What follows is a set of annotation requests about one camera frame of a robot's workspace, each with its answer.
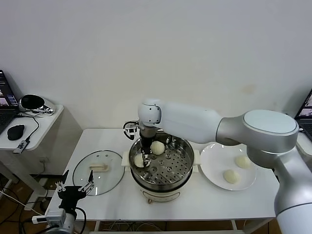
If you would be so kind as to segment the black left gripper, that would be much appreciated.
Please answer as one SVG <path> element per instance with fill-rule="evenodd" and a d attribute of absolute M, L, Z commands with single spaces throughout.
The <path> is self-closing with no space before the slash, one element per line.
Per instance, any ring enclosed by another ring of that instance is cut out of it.
<path fill-rule="evenodd" d="M 69 170 L 55 183 L 58 197 L 61 199 L 60 208 L 75 208 L 78 201 L 85 198 L 85 192 L 89 193 L 94 188 L 93 170 L 90 171 L 88 182 L 84 186 L 65 186 Z"/>

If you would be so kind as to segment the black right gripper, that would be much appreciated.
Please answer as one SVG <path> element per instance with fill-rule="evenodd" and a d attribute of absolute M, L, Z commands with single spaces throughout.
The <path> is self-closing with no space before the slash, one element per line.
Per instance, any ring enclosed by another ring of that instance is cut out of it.
<path fill-rule="evenodd" d="M 140 137 L 141 142 L 141 152 L 142 154 L 142 160 L 143 160 L 143 167 L 149 167 L 151 164 L 151 145 L 153 143 L 153 137 Z"/>

